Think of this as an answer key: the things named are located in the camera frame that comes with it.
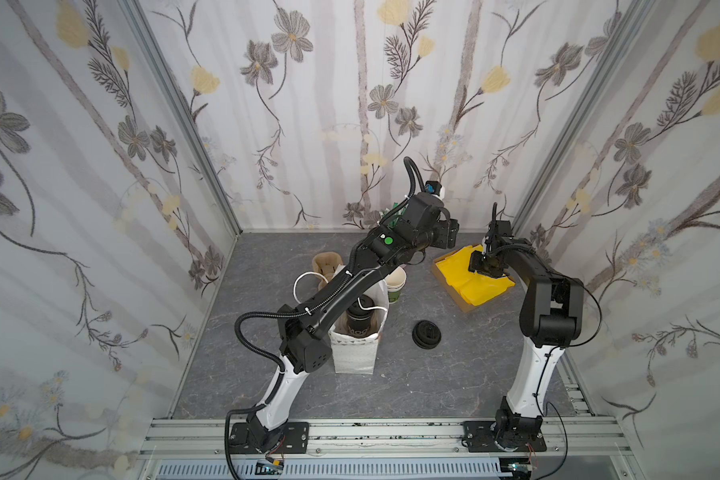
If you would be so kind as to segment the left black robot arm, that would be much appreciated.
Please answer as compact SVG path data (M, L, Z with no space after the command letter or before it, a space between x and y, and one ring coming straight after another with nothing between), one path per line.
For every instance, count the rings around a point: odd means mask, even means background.
M238 317L234 332L249 351L273 361L276 371L264 397L253 407L231 410L229 418L244 414L246 444L260 453L277 449L285 436L291 406L307 376L319 370L332 356L326 339L331 327L363 294L382 282L413 257L429 247L455 246L458 222L440 198L442 186L434 181L382 217L377 227L350 252L348 264L318 293L291 308L278 312L248 312ZM247 320L278 322L281 339L277 354L245 338Z

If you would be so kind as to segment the black paper coffee cup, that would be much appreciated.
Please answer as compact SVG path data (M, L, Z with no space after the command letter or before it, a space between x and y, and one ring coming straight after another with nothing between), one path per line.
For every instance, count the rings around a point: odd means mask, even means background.
M378 322L374 315L368 317L348 316L346 334L353 338L366 338L378 332Z

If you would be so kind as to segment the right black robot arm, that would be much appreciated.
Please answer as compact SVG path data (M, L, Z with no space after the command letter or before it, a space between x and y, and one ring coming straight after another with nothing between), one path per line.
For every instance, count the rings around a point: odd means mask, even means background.
M468 270L499 280L505 277L525 292L519 326L525 337L520 364L492 427L494 442L513 451L539 438L542 403L555 366L582 330L584 287L556 270L528 240L512 234L508 220L492 220L483 250L470 256Z

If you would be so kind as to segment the white cartoon paper gift bag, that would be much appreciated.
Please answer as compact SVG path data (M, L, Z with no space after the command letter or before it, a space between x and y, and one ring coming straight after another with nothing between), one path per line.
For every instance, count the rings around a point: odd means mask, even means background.
M331 362L336 374L372 375L376 362L376 354L380 343L381 332L388 317L389 305L385 300L386 287L382 282L370 289L370 298L376 302L375 306L362 307L361 311L370 313L369 333L358 338L350 334L348 326L349 317L343 314L331 327L328 335L322 339L318 354L322 355L326 349L330 350L327 359L319 360L317 364L310 363L316 371L326 363Z

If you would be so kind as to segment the black cup lid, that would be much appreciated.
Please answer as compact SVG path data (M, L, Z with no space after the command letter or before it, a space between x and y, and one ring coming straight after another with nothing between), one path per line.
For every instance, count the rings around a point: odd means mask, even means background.
M368 295L361 295L347 309L347 316L356 321L368 321L375 310L376 304Z

